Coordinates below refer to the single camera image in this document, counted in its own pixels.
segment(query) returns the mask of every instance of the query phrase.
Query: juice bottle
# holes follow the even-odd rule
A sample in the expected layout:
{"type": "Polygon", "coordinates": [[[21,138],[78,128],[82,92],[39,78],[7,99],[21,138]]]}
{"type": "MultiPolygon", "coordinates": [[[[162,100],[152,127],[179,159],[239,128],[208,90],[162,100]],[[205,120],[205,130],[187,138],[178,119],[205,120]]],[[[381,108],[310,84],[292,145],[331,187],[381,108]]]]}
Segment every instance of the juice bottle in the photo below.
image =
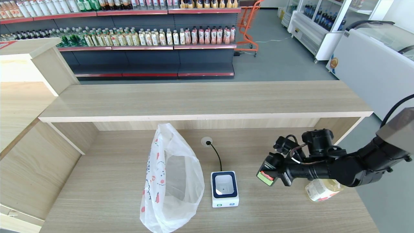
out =
{"type": "Polygon", "coordinates": [[[305,192],[309,199],[314,202],[321,202],[344,190],[344,186],[336,180],[316,179],[305,186],[305,192]]]}

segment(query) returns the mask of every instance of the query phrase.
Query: refrigerator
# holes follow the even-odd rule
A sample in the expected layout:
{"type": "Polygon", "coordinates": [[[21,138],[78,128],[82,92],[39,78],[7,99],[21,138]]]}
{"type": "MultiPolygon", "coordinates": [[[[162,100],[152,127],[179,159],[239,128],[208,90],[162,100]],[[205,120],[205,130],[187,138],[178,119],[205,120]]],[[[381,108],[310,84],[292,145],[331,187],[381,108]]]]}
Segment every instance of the refrigerator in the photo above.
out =
{"type": "MultiPolygon", "coordinates": [[[[365,20],[346,28],[326,68],[383,119],[414,93],[414,34],[393,22],[365,20]]],[[[403,107],[414,107],[414,100],[403,107]]]]}

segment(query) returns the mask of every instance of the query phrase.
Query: glass-door refrigerator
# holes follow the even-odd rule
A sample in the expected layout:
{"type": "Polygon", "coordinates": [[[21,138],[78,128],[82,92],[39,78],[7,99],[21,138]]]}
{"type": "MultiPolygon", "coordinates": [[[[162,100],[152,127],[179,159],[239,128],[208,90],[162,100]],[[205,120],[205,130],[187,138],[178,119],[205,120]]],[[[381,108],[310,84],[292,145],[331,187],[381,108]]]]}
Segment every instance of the glass-door refrigerator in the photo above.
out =
{"type": "Polygon", "coordinates": [[[314,56],[314,62],[329,60],[350,24],[382,20],[393,0],[300,0],[288,31],[314,56]]]}
{"type": "MultiPolygon", "coordinates": [[[[413,93],[414,34],[393,22],[355,22],[346,28],[326,68],[383,119],[413,93]]],[[[399,109],[413,106],[409,100],[399,109]]]]}

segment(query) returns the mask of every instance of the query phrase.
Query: black cable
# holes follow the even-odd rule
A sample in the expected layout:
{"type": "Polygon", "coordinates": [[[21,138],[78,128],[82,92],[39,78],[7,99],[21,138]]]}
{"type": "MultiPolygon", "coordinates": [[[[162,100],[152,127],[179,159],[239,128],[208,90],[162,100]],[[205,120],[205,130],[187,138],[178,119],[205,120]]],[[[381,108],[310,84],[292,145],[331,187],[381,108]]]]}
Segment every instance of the black cable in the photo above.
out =
{"type": "Polygon", "coordinates": [[[400,105],[402,105],[404,102],[406,102],[407,100],[410,100],[410,99],[412,99],[412,98],[414,98],[414,94],[412,94],[412,95],[409,95],[409,96],[407,96],[407,97],[405,97],[404,99],[402,99],[402,100],[400,100],[400,101],[398,101],[398,103],[396,103],[391,109],[390,109],[390,111],[387,113],[387,115],[384,117],[384,119],[383,119],[383,121],[381,122],[381,126],[380,126],[380,128],[381,127],[383,127],[386,123],[387,123],[387,121],[388,121],[388,118],[392,115],[392,113],[400,106],[400,105]]]}
{"type": "Polygon", "coordinates": [[[216,152],[217,157],[219,157],[219,162],[220,162],[220,172],[222,172],[222,171],[223,171],[223,168],[221,167],[221,159],[220,159],[219,153],[217,152],[216,148],[214,148],[213,144],[212,144],[210,141],[206,141],[206,144],[207,144],[208,146],[211,146],[211,147],[214,149],[214,151],[216,152]]]}

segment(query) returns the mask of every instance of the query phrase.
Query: electrical cable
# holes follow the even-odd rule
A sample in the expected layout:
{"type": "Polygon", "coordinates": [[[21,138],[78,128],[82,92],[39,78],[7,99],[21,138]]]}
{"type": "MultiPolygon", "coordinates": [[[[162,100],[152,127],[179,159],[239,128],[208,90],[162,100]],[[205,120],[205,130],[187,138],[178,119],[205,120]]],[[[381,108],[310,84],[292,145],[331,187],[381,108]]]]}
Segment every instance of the electrical cable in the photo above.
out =
{"type": "Polygon", "coordinates": [[[398,101],[398,103],[396,103],[391,109],[390,111],[387,113],[387,115],[384,117],[383,121],[381,122],[381,126],[380,128],[382,128],[388,121],[388,119],[390,118],[390,116],[392,115],[392,113],[400,106],[402,105],[404,102],[406,102],[407,100],[410,100],[414,98],[414,94],[409,95],[407,97],[405,97],[404,99],[398,101]]]}
{"type": "Polygon", "coordinates": [[[300,149],[300,148],[302,148],[302,147],[304,147],[304,146],[306,146],[306,145],[307,145],[307,143],[304,143],[304,144],[302,144],[302,145],[300,145],[300,146],[297,146],[297,147],[293,148],[293,149],[289,152],[289,157],[290,157],[293,161],[297,162],[298,164],[302,164],[302,165],[312,165],[312,164],[316,164],[316,163],[320,163],[320,162],[322,162],[322,161],[315,161],[315,162],[311,162],[311,163],[303,163],[303,162],[300,162],[300,161],[296,160],[295,158],[293,158],[293,153],[295,153],[295,151],[296,151],[296,150],[298,150],[298,149],[300,149]]]}
{"type": "Polygon", "coordinates": [[[214,148],[213,144],[212,144],[210,141],[206,141],[206,144],[207,144],[208,146],[211,146],[211,147],[214,149],[214,151],[216,152],[217,157],[219,157],[219,162],[220,162],[220,172],[222,172],[222,171],[223,171],[223,168],[221,167],[221,159],[220,159],[219,153],[217,152],[216,148],[214,148]]]}

